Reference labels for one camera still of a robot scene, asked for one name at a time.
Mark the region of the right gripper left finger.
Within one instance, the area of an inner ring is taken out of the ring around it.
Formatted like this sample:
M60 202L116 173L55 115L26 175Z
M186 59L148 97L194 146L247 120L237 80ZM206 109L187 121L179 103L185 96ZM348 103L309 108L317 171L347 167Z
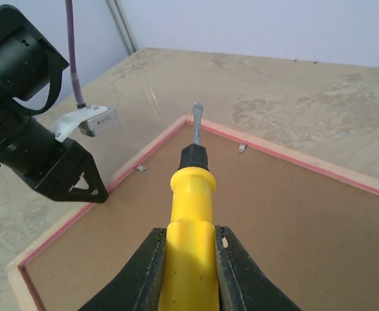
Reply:
M165 228L154 228L121 271L79 311L157 310L163 285Z

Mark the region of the yellow handled screwdriver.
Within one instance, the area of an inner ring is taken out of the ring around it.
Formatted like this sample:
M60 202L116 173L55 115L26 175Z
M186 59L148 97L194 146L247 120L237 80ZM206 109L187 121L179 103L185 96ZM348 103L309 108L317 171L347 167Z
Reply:
M200 143L203 104L193 105L194 135L172 175L159 310L219 310L212 199L216 180Z

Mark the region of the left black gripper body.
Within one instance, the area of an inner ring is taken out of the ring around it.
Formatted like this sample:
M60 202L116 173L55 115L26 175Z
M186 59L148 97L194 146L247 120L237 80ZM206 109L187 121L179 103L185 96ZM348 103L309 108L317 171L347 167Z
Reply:
M20 144L1 154L1 162L11 168L32 190L56 202L68 202L70 177L90 153L76 141L50 144Z

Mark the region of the pink wooden photo frame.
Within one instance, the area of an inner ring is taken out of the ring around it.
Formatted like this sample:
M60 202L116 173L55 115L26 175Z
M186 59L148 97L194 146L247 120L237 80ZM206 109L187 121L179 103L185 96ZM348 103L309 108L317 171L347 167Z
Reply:
M211 121L202 127L215 224L230 227L303 310L379 310L379 180ZM167 226L170 178L191 128L191 117L179 118L112 174L105 203L73 209L9 263L22 310L79 309L151 229Z

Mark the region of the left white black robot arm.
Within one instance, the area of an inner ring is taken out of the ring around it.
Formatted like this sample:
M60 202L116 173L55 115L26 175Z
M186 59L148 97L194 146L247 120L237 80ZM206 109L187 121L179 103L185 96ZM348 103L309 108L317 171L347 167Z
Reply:
M102 203L95 160L70 134L107 122L110 110L79 104L51 128L36 120L58 99L68 65L16 7L0 6L0 167L53 201Z

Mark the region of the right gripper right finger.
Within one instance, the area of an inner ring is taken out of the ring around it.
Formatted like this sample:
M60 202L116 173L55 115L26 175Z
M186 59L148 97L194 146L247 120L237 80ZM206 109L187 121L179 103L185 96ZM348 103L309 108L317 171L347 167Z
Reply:
M229 227L215 227L220 310L299 310L257 266Z

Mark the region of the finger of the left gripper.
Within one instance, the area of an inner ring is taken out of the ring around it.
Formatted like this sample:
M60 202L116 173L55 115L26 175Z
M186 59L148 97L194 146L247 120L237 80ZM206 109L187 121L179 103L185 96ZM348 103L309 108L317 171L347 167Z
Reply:
M70 177L69 202L104 203L108 191L98 172L93 156L87 155Z

